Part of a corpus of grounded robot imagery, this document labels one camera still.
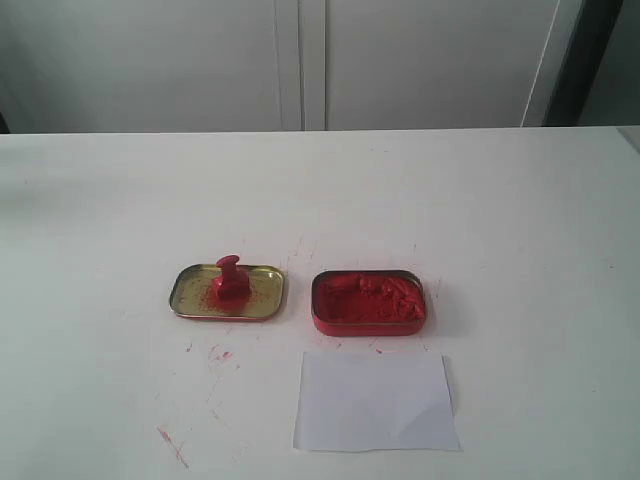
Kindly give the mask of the red plastic stamp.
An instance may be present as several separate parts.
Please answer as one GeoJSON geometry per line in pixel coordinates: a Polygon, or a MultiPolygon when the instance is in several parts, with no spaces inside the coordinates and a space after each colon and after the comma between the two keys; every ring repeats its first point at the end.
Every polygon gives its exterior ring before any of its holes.
{"type": "Polygon", "coordinates": [[[238,266],[239,260],[238,255],[227,255],[216,262],[219,275],[212,280],[212,289],[218,299],[245,298],[250,294],[249,276],[238,266]]]}

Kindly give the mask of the red ink pad tin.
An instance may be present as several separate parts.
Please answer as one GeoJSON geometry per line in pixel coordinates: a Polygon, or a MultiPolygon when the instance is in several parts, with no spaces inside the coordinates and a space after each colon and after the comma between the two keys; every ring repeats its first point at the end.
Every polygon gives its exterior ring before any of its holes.
{"type": "Polygon", "coordinates": [[[313,279],[311,314],[327,336],[408,336],[425,325],[428,306],[409,271],[330,270],[313,279]]]}

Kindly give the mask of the white cabinet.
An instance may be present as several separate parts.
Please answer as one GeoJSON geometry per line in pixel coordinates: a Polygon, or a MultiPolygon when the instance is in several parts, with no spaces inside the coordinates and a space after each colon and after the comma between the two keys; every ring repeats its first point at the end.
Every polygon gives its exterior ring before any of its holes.
{"type": "Polygon", "coordinates": [[[538,126],[578,1],[5,1],[14,133],[538,126]]]}

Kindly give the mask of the gold tin lid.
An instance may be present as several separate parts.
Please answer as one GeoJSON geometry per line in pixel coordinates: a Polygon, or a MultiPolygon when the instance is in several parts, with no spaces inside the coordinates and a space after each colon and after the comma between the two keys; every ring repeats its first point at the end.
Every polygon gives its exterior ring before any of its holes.
{"type": "Polygon", "coordinates": [[[220,300],[213,291],[221,274],[215,264],[195,264],[177,276],[169,307],[178,317],[199,321],[263,322],[276,315],[286,293],[286,277],[276,267],[239,265],[249,279],[250,294],[240,300],[220,300]]]}

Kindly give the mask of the white paper sheet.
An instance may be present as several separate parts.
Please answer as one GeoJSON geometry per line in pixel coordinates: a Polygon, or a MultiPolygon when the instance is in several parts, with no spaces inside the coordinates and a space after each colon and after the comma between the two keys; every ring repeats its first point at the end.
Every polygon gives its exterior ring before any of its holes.
{"type": "Polygon", "coordinates": [[[293,447],[459,451],[443,357],[427,351],[306,352],[293,447]]]}

